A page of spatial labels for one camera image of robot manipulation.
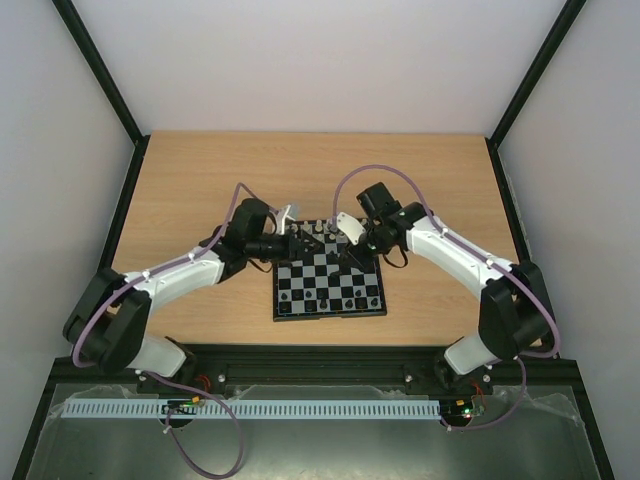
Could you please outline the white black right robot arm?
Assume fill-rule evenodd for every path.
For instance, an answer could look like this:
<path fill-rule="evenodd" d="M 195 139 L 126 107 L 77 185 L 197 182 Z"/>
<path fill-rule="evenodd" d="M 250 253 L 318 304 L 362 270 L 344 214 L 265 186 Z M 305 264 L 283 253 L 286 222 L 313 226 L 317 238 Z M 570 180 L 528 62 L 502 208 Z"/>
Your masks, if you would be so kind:
<path fill-rule="evenodd" d="M 335 210 L 331 225 L 348 244 L 342 263 L 365 270 L 375 257 L 399 248 L 425 258 L 466 287 L 479 302 L 475 333 L 448 346 L 436 379 L 445 390 L 460 390 L 483 365 L 528 356 L 549 358 L 560 346 L 544 277 L 530 261 L 495 256 L 448 228 L 424 200 L 407 206 L 378 182 L 357 201 L 367 221 Z"/>

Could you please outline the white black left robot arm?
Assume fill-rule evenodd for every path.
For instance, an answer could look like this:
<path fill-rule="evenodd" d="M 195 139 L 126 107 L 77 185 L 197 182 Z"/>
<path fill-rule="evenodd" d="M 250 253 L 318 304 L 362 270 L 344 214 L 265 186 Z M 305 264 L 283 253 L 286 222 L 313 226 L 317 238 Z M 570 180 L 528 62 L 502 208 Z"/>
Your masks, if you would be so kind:
<path fill-rule="evenodd" d="M 292 206 L 274 212 L 246 198 L 231 207 L 213 235 L 186 254 L 141 272 L 98 271 L 63 328 L 78 368 L 104 374 L 130 369 L 171 378 L 189 360 L 175 340 L 147 332 L 161 307 L 193 291 L 224 282 L 248 264 L 277 266 L 315 254 L 322 246 L 312 234 L 292 228 Z"/>

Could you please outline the black and grey chessboard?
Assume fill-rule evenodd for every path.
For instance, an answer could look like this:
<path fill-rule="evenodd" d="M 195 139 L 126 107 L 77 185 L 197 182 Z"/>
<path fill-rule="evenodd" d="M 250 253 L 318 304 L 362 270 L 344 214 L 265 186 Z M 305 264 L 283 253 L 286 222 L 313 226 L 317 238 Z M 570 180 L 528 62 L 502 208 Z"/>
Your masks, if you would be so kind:
<path fill-rule="evenodd" d="M 340 275 L 337 254 L 348 243 L 333 232 L 325 220 L 296 221 L 291 232 L 305 230 L 324 243 L 324 250 L 304 260 L 281 263 L 273 269 L 273 320 L 301 321 L 322 318 L 384 316 L 387 305 L 380 264 L 372 274 L 355 269 Z M 289 301 L 282 302 L 287 293 Z M 314 300 L 316 310 L 305 311 L 305 302 Z"/>

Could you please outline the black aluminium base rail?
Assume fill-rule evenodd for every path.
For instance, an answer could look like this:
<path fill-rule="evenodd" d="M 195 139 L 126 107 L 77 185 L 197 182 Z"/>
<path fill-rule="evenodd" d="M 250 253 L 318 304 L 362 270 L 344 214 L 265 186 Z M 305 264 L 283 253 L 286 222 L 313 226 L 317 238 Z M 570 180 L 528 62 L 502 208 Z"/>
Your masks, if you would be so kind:
<path fill-rule="evenodd" d="M 186 344 L 186 365 L 173 380 L 214 394 L 253 385 L 373 386 L 435 399 L 469 398 L 498 386 L 585 388 L 576 361 L 504 361 L 466 376 L 445 370 L 441 347 L 264 346 Z"/>

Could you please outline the black right frame post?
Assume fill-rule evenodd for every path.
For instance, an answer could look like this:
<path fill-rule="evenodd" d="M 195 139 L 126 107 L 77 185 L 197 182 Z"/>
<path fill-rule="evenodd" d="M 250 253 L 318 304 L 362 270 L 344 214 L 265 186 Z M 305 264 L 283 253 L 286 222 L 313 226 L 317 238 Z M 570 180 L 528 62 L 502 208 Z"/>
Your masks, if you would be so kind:
<path fill-rule="evenodd" d="M 506 110 L 488 139 L 488 145 L 492 150 L 497 150 L 506 139 L 586 3 L 586 0 L 567 0 L 564 2 Z"/>

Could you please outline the black frame post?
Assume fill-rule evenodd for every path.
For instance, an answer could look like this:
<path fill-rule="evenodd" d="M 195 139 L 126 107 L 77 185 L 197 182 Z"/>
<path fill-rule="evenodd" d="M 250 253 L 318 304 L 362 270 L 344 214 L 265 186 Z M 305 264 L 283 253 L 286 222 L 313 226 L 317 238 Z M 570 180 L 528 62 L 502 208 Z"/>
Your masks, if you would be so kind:
<path fill-rule="evenodd" d="M 567 0 L 564 2 L 506 110 L 488 139 L 488 145 L 492 150 L 497 150 L 506 139 L 586 3 L 586 0 Z"/>
<path fill-rule="evenodd" d="M 135 121 L 133 114 L 127 106 L 120 89 L 100 54 L 89 30 L 76 9 L 74 2 L 71 0 L 53 0 L 52 4 L 78 47 L 82 57 L 87 63 L 130 141 L 136 148 L 145 144 L 147 142 L 147 137 L 142 133 Z"/>

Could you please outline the black left frame post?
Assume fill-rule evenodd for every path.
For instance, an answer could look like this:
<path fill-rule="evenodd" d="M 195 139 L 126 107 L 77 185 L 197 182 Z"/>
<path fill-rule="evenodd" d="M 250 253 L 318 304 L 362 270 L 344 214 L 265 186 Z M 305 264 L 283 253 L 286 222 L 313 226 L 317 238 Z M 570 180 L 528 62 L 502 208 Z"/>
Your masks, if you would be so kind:
<path fill-rule="evenodd" d="M 89 30 L 76 9 L 74 2 L 71 0 L 53 0 L 52 4 L 78 47 L 82 57 L 87 63 L 130 141 L 136 148 L 145 144 L 147 142 L 147 137 L 142 133 L 135 121 L 133 114 L 127 106 L 120 89 L 100 54 Z"/>

